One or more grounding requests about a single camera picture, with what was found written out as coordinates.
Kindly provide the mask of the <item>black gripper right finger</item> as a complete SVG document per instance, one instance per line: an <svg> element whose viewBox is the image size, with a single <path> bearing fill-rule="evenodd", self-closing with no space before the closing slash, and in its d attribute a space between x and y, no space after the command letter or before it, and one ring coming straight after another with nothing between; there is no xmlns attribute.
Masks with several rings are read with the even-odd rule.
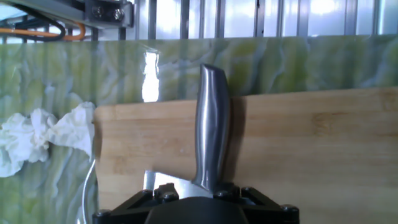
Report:
<svg viewBox="0 0 398 224"><path fill-rule="evenodd" d="M279 205L254 187L223 183L215 188L213 198L237 206L248 223L299 224L298 207Z"/></svg>

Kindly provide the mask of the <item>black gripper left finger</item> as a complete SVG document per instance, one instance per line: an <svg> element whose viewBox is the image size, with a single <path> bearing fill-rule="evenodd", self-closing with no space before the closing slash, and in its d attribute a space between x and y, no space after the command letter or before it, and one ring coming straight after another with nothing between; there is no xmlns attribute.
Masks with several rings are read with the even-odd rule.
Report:
<svg viewBox="0 0 398 224"><path fill-rule="evenodd" d="M153 208L178 199L173 183L160 185L155 190L144 189L113 210L103 209L92 214L92 221L93 224L145 223Z"/></svg>

